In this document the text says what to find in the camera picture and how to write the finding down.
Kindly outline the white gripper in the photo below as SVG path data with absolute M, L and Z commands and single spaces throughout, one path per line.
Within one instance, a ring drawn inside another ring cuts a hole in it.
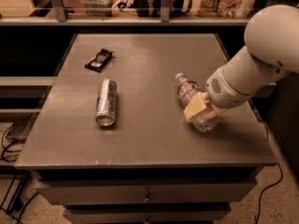
M 227 109 L 244 104 L 254 93 L 245 94 L 237 88 L 231 86 L 225 77 L 224 68 L 218 68 L 206 81 L 206 92 L 209 95 L 211 103 L 208 104 L 203 97 L 203 93 L 197 92 L 185 107 L 183 113 L 185 119 L 190 122 L 197 115 L 204 112 L 205 119 L 214 119 Z

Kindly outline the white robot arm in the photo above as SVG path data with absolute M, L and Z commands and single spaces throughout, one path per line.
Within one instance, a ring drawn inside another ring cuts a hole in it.
M 206 81 L 184 109 L 188 122 L 213 119 L 243 105 L 256 91 L 290 73 L 299 73 L 299 8 L 266 7 L 248 22 L 245 46 Z

